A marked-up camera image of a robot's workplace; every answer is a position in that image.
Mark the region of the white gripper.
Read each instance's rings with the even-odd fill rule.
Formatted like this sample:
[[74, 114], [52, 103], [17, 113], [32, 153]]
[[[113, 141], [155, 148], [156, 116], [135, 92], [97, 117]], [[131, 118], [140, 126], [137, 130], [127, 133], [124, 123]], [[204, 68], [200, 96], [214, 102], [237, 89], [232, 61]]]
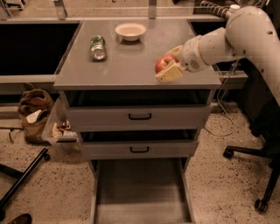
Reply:
[[185, 69], [192, 73], [207, 69], [208, 64], [200, 55], [199, 42], [201, 38], [201, 35], [196, 36], [187, 40], [182, 46], [178, 45], [171, 49], [167, 53], [167, 61], [170, 63], [167, 66], [163, 64], [155, 66], [156, 79], [160, 83], [166, 83], [181, 77]]

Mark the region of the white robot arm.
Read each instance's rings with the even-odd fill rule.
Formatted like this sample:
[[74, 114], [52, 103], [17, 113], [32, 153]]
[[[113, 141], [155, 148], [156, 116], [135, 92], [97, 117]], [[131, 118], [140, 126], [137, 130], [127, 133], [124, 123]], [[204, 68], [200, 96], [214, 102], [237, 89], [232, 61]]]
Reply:
[[162, 58], [165, 63], [156, 65], [156, 79], [165, 83], [181, 77], [185, 70], [196, 73], [216, 63], [247, 59], [280, 104], [280, 40], [266, 12], [255, 6], [225, 9], [208, 1], [202, 4], [225, 18], [226, 26], [170, 50]]

